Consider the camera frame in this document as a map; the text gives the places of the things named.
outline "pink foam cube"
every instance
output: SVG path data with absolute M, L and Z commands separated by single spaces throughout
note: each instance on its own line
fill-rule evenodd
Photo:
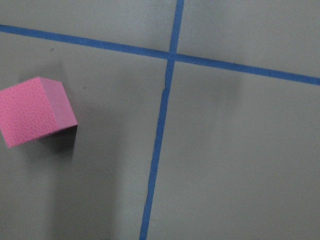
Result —
M 59 81 L 38 76 L 0 91 L 0 130 L 9 148 L 77 124 Z

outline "blue tape line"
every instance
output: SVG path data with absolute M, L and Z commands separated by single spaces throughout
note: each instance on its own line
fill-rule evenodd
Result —
M 174 21 L 173 21 L 170 48 L 169 48 L 170 56 L 168 56 L 168 60 L 166 63 L 164 90 L 161 96 L 160 112 L 159 112 L 158 123 L 156 127 L 156 135 L 155 135 L 153 155 L 152 155 L 149 181 L 148 181 L 148 191 L 147 191 L 146 201 L 145 201 L 144 210 L 143 210 L 139 240 L 147 240 L 147 236 L 148 236 L 150 215 L 151 215 L 152 203 L 154 200 L 160 152 L 161 152 L 162 140 L 163 140 L 165 124 L 166 124 L 168 100 L 169 100 L 171 82 L 172 82 L 174 68 L 175 68 L 175 56 L 177 55 L 177 47 L 178 47 L 179 33 L 181 28 L 182 13 L 184 10 L 184 3 L 185 3 L 184 0 L 177 0 L 176 6 L 175 6 Z
M 159 59 L 168 59 L 169 57 L 169 53 L 165 51 L 153 50 L 138 46 L 130 46 L 108 41 L 94 40 L 85 37 L 28 29 L 23 27 L 0 25 L 0 32 L 8 34 L 18 34 L 22 36 L 58 41 L 69 44 L 82 45 L 98 49 L 107 49 L 112 51 L 143 55 Z
M 183 4 L 181 4 L 181 2 L 183 1 L 177 2 L 179 4 L 179 8 L 183 8 Z M 77 36 L 71 36 L 66 34 L 46 32 L 46 31 L 16 27 L 16 26 L 0 25 L 0 32 L 8 33 L 8 34 L 17 34 L 17 35 L 22 35 L 27 37 L 82 45 L 82 46 L 93 47 L 98 49 L 106 49 L 106 50 L 142 55 L 147 57 L 154 57 L 159 59 L 175 60 L 182 63 L 226 69 L 226 70 L 231 70 L 236 72 L 267 76 L 267 77 L 272 77 L 277 79 L 284 79 L 284 80 L 313 84 L 313 85 L 320 85 L 320 78 L 318 77 L 294 74 L 290 72 L 272 70 L 272 69 L 249 66 L 249 65 L 242 65 L 242 64 L 219 61 L 214 59 L 207 59 L 207 58 L 202 58 L 197 56 L 176 54 L 174 51 L 177 50 L 177 46 L 178 46 L 179 30 L 180 30 L 179 28 L 178 29 L 173 28 L 172 30 L 173 37 L 171 38 L 171 42 L 170 42 L 170 50 L 172 52 L 165 52 L 165 51 L 153 50 L 153 49 L 144 48 L 144 47 L 130 46 L 125 44 L 94 40 L 90 38 L 77 37 Z
M 206 58 L 201 58 L 197 56 L 188 56 L 183 54 L 177 54 L 175 56 L 175 60 L 178 62 L 183 62 L 188 64 L 196 64 L 201 66 L 226 69 L 226 70 L 242 72 L 247 74 L 267 76 L 271 78 L 290 80 L 290 81 L 301 82 L 306 84 L 320 85 L 320 78 L 317 78 L 317 77 L 305 76 L 305 75 L 294 74 L 294 73 L 289 73 L 284 71 L 270 70 L 270 69 L 261 68 L 261 67 L 242 65 L 237 63 L 230 63 L 226 61 L 206 59 Z
M 181 21 L 182 21 L 182 13 L 184 11 L 184 0 L 177 0 L 175 6 L 175 14 L 171 32 L 171 40 L 170 40 L 170 48 L 169 52 L 173 55 L 177 54 L 178 48 L 178 40 L 181 28 Z
M 149 181 L 148 181 L 148 192 L 147 192 L 146 201 L 145 201 L 144 210 L 143 210 L 139 240 L 146 240 L 148 235 L 150 215 L 151 215 L 152 203 L 153 203 L 154 193 L 155 193 L 160 152 L 162 147 L 162 139 L 164 135 L 165 123 L 166 123 L 168 100 L 169 100 L 169 94 L 170 94 L 170 88 L 171 88 L 171 81 L 172 81 L 173 72 L 174 72 L 174 66 L 175 66 L 175 61 L 168 60 L 166 64 L 166 71 L 165 71 L 165 88 L 162 92 L 162 97 L 161 97 L 160 112 L 159 112 L 158 123 L 156 127 L 156 135 L 155 135 L 153 155 L 152 155 Z

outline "gray surface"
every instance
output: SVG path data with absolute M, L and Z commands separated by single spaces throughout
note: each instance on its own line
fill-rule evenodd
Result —
M 176 63 L 148 239 L 318 240 L 319 92 Z
M 168 51 L 175 0 L 4 0 L 0 24 Z
M 5 33 L 0 53 L 1 89 L 61 81 L 79 123 L 13 149 L 0 138 L 0 239 L 138 239 L 166 62 Z
M 178 52 L 320 76 L 320 1 L 186 0 Z

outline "cube top face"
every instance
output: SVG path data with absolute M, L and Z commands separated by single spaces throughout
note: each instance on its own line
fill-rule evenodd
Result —
M 61 86 L 60 89 L 66 95 L 60 82 L 41 77 L 0 91 L 0 130 L 9 148 L 71 127 L 67 124 L 59 126 L 55 109 L 48 98 L 48 95 L 55 93 L 48 94 L 44 81 Z

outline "foam block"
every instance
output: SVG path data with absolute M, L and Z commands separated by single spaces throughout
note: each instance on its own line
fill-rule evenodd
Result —
M 76 125 L 59 81 L 38 76 L 0 91 L 0 130 L 9 148 Z

